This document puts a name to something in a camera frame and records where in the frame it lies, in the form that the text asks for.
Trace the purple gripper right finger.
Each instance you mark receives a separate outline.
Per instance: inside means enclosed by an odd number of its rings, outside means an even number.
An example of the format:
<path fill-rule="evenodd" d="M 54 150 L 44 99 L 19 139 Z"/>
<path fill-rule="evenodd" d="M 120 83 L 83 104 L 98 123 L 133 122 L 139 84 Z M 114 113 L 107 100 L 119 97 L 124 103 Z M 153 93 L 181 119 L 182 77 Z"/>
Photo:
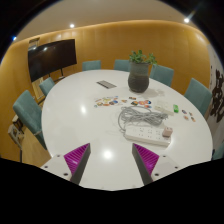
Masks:
<path fill-rule="evenodd" d="M 132 145 L 132 154 L 140 172 L 143 184 L 148 185 L 152 183 L 152 171 L 159 160 L 159 156 L 136 143 Z"/>

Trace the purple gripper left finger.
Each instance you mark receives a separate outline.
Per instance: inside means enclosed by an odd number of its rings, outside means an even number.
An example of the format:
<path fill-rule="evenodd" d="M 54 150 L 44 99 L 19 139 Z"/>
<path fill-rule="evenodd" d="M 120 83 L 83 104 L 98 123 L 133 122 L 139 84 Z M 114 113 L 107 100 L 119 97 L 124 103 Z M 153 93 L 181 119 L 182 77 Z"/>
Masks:
<path fill-rule="evenodd" d="M 91 153 L 90 144 L 82 145 L 64 155 L 64 159 L 71 171 L 71 182 L 79 184 Z"/>

